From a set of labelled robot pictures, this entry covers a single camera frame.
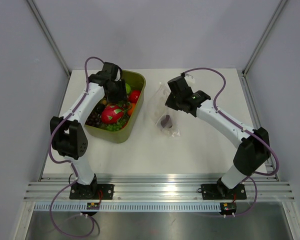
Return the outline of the red apple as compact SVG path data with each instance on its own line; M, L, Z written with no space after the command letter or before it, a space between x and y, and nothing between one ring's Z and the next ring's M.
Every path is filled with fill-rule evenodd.
M128 101L130 103L136 104L138 102L138 100L139 100L140 95L141 95L141 91L139 91L139 90L133 90L130 93L129 97L128 97Z

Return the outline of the clear zip top bag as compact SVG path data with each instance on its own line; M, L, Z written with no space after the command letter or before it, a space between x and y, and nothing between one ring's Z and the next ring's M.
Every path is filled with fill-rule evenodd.
M177 112L167 106L165 106L166 100L170 94L170 89L159 83L158 89L153 96L149 99L146 106L146 116L150 120L158 133L166 135L167 137L180 137L180 130L178 128L178 116ZM171 128L162 128L160 125L161 118L164 115L170 115L172 121Z

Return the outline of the red grape bunch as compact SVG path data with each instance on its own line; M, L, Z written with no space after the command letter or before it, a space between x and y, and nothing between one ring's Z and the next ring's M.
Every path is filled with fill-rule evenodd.
M173 126L171 116L169 114L164 115L160 120L160 125L163 129L169 129Z

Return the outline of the olive green plastic bin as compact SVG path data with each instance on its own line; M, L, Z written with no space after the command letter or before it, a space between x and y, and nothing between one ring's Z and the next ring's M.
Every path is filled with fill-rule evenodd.
M118 131L108 131L105 129L85 125L84 127L90 136L116 144L123 143L130 137L144 102L146 79L138 72L129 70L123 70L123 79L132 87L133 90L140 91L140 97L136 102L135 110L127 121L127 124Z

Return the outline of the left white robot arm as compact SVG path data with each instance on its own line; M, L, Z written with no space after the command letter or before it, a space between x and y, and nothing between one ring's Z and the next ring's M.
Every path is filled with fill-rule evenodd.
M90 113L103 97L111 102L125 99L126 83L122 69L111 62L104 62L96 74L88 75L84 64L85 89L68 111L50 120L51 138L49 157L56 164L69 163L75 175L75 183L81 186L80 193L87 199L98 194L96 175L85 157L88 139L84 125Z

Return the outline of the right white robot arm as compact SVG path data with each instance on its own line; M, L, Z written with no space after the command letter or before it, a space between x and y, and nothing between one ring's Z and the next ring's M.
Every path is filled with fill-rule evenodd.
M217 109L208 94L201 90L193 92L183 76L177 76L167 84L170 88L165 103L167 107L203 120L224 135L236 148L233 165L216 184L218 195L229 198L239 183L270 158L268 132L262 127L253 129Z

